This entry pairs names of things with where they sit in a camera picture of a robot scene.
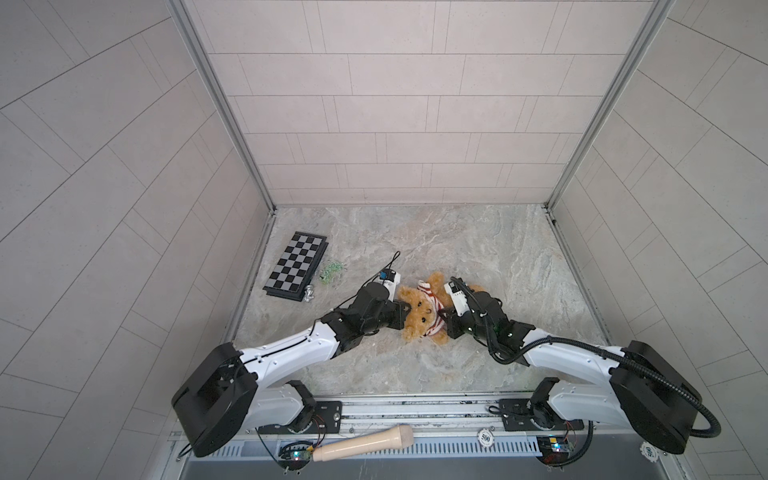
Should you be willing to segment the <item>knitted american flag sweater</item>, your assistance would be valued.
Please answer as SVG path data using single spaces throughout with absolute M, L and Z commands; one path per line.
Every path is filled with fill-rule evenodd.
M 424 300 L 419 303 L 423 311 L 423 318 L 421 320 L 423 327 L 422 335 L 425 337 L 435 336 L 445 327 L 445 321 L 440 314 L 440 311 L 443 309 L 443 303 L 434 294 L 429 283 L 420 282 L 417 289 L 424 297 Z

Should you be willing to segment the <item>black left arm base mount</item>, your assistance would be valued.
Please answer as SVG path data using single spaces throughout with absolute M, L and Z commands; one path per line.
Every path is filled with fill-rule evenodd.
M 270 388 L 257 403 L 257 412 L 267 415 L 260 420 L 260 434 L 313 434 L 340 432 L 341 401 L 317 400 L 299 380 L 290 380 L 280 388 Z

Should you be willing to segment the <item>tan plush teddy bear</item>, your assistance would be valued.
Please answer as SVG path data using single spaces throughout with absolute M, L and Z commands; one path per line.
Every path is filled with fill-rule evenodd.
M 412 342 L 418 339 L 428 339 L 436 345 L 445 345 L 452 340 L 448 336 L 445 327 L 435 336 L 425 337 L 422 335 L 423 327 L 421 325 L 421 320 L 423 318 L 423 311 L 422 307 L 419 306 L 419 303 L 424 300 L 424 297 L 417 289 L 420 282 L 429 283 L 434 294 L 443 303 L 443 309 L 440 311 L 443 319 L 446 313 L 451 311 L 455 312 L 451 297 L 444 289 L 444 285 L 447 283 L 445 276 L 440 271 L 432 273 L 426 280 L 418 281 L 415 287 L 402 286 L 398 290 L 397 297 L 399 300 L 407 302 L 411 306 L 411 311 L 406 319 L 405 328 L 402 331 L 402 337 L 406 342 Z

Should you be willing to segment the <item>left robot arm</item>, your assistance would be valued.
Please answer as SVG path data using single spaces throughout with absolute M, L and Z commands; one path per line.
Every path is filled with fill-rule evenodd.
M 357 347 L 382 328 L 401 330 L 410 313 L 378 283 L 360 288 L 350 306 L 336 308 L 298 334 L 239 350 L 215 347 L 179 387 L 172 408 L 188 439 L 188 452 L 201 458 L 248 429 L 311 424 L 316 401 L 292 374 Z

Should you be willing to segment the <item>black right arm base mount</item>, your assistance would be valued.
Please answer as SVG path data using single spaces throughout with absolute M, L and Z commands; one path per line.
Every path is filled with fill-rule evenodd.
M 501 399 L 496 404 L 491 404 L 487 410 L 501 418 L 503 428 L 507 432 L 565 431 L 569 426 L 583 430 L 582 420 L 567 422 L 549 405 L 550 392 L 559 382 L 557 377 L 545 377 L 529 397 Z

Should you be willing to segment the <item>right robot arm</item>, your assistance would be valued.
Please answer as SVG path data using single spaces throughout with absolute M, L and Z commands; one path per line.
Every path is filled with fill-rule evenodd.
M 576 383 L 547 377 L 526 413 L 542 429 L 585 421 L 631 428 L 670 454 L 682 454 L 690 438 L 720 434 L 717 418 L 698 391 L 650 345 L 599 346 L 555 336 L 510 319 L 500 299 L 454 278 L 445 286 L 453 303 L 446 315 L 451 334 L 470 334 L 499 364 L 554 370 Z

